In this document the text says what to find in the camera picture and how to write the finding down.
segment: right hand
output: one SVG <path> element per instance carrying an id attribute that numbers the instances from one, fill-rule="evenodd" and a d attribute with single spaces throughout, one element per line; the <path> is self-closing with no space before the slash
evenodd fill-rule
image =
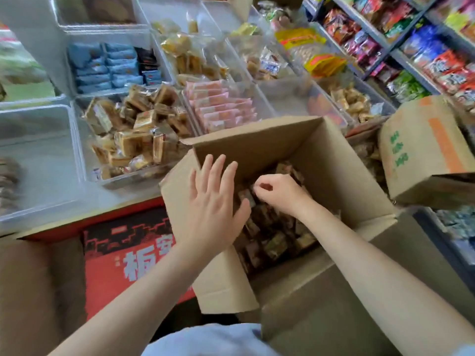
<path id="1" fill-rule="evenodd" d="M 254 192 L 260 200 L 296 218 L 309 201 L 314 202 L 290 175 L 262 175 L 254 183 Z"/>

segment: open cardboard box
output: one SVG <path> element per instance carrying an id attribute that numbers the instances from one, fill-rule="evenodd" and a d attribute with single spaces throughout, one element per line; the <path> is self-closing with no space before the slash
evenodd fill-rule
<path id="1" fill-rule="evenodd" d="M 187 140 L 193 149 L 162 181 L 162 194 L 177 242 L 185 233 L 190 171 L 207 154 L 237 161 L 236 184 L 277 161 L 289 160 L 305 177 L 314 200 L 341 211 L 342 221 L 371 241 L 396 222 L 393 205 L 330 119 L 284 116 Z M 334 263 L 322 248 L 265 270 L 249 283 L 234 249 L 218 255 L 193 289 L 203 313 L 237 313 L 276 302 L 319 278 Z"/>
<path id="2" fill-rule="evenodd" d="M 383 125 L 379 148 L 391 199 L 452 209 L 475 203 L 475 157 L 444 96 L 406 102 Z"/>

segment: right arm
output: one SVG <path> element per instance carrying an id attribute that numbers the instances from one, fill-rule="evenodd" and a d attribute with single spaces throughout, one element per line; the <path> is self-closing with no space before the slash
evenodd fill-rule
<path id="1" fill-rule="evenodd" d="M 451 305 L 313 201 L 289 175 L 261 176 L 254 191 L 310 229 L 403 355 L 448 356 L 475 345 L 475 329 Z"/>

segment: bin of pink packages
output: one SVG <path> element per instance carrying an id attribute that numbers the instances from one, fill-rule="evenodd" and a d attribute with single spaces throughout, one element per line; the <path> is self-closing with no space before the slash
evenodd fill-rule
<path id="1" fill-rule="evenodd" d="M 185 94 L 205 133 L 258 121 L 252 99 L 222 80 L 187 83 Z"/>

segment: left hand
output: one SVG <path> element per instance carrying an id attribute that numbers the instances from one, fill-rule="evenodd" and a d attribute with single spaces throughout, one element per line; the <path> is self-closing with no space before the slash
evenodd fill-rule
<path id="1" fill-rule="evenodd" d="M 214 257 L 233 245 L 251 215 L 249 200 L 244 199 L 233 216 L 234 176 L 237 162 L 223 171 L 225 155 L 213 164 L 207 155 L 200 172 L 190 175 L 190 203 L 187 232 Z"/>

